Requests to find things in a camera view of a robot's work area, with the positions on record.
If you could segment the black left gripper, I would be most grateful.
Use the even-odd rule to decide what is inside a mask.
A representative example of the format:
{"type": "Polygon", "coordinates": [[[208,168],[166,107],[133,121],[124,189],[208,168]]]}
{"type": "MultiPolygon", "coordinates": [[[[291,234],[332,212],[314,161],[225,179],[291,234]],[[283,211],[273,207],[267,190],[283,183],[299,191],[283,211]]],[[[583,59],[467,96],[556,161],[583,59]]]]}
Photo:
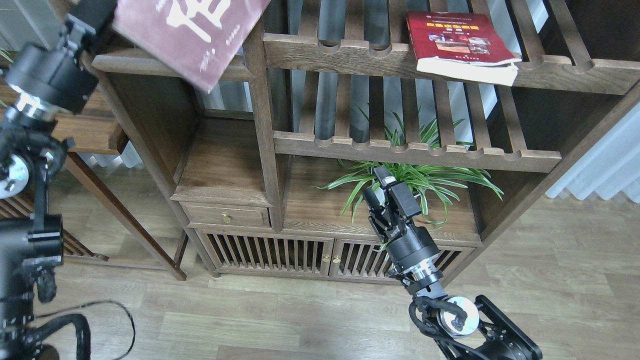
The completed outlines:
{"type": "Polygon", "coordinates": [[[7,71],[7,84],[67,112],[82,112],[99,80],[69,53],[93,51],[117,5],[116,0],[80,0],[62,21],[60,49],[26,44],[7,71]]]}

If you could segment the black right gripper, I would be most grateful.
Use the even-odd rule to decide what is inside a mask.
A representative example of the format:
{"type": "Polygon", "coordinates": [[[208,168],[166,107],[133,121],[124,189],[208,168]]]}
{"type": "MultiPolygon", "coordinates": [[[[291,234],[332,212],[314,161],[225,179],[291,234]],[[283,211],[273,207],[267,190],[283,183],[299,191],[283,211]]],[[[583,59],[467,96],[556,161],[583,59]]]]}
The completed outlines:
{"type": "Polygon", "coordinates": [[[393,264],[389,278],[412,281],[438,281],[442,272],[434,260],[440,250],[424,227],[411,226],[401,235],[401,221],[411,223],[422,210],[406,182],[399,182],[386,166],[373,169],[384,196],[382,204],[375,191],[368,187],[362,194],[369,209],[369,221],[374,231],[386,243],[385,250],[393,264]]]}

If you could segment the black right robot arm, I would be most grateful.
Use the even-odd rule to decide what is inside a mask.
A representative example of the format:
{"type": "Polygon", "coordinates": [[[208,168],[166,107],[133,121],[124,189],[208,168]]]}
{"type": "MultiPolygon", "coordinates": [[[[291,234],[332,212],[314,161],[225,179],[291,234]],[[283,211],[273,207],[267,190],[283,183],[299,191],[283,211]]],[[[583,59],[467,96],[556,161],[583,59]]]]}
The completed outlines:
{"type": "Polygon", "coordinates": [[[409,317],[432,338],[448,360],[541,360],[540,347],[486,296],[475,300],[446,294],[434,262],[440,250],[414,216],[421,213],[409,186],[386,166],[373,170],[384,201],[363,191],[369,221],[391,260],[389,278],[399,280],[412,297],[409,317]]]}

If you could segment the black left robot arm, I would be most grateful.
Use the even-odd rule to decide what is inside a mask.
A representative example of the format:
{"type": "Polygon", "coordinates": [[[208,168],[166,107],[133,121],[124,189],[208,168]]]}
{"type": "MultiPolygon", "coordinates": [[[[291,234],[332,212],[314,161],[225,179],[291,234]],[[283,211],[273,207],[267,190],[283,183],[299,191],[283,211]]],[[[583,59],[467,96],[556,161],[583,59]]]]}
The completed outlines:
{"type": "Polygon", "coordinates": [[[13,198],[34,186],[34,210],[1,221],[1,358],[57,360],[45,340],[65,326],[75,330],[78,360],[89,360],[90,325],[71,308],[49,314],[34,327],[34,298],[41,303],[57,294],[55,268],[63,264],[64,231],[60,215],[48,213],[48,185],[74,146],[70,137],[53,136],[59,112],[79,114],[98,86],[81,64],[85,51],[99,44],[114,18],[116,0],[82,0],[64,19],[55,48],[28,43],[4,71],[18,93],[1,121],[1,198],[13,198]]]}

